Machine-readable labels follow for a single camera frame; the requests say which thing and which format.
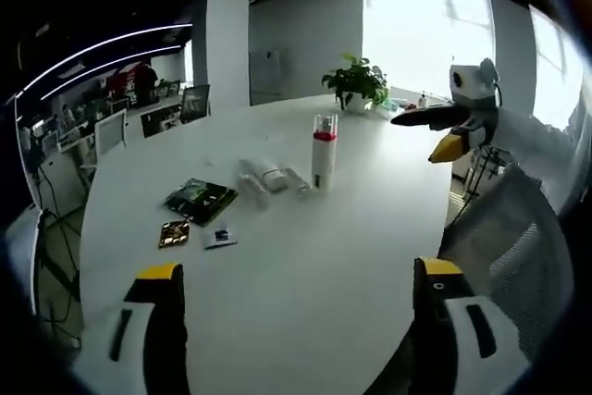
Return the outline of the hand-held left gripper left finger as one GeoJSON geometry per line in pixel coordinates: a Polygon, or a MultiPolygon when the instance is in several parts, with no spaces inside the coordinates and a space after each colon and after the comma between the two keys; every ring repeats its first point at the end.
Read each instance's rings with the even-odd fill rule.
{"type": "Polygon", "coordinates": [[[188,394],[183,266],[143,270],[82,332],[78,378],[91,394],[188,394]]]}

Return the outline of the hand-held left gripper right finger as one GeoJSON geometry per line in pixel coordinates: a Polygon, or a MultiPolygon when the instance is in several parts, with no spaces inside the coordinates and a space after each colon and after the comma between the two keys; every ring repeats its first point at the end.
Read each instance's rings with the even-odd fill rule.
{"type": "Polygon", "coordinates": [[[413,263],[411,346],[410,394],[503,394],[529,367],[517,326],[438,258],[413,263]]]}

